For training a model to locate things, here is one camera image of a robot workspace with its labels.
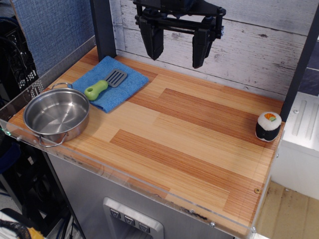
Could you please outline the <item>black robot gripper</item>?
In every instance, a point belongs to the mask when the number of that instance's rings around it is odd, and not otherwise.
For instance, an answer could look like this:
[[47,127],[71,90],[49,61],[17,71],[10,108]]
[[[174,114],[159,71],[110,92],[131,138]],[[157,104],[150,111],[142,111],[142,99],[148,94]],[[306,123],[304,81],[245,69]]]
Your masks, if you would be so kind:
[[[192,34],[192,66],[199,68],[208,57],[212,42],[223,35],[226,10],[204,0],[135,0],[136,24],[140,28],[147,54],[156,60],[163,52],[163,27]],[[185,15],[203,16],[202,22],[180,19]]]

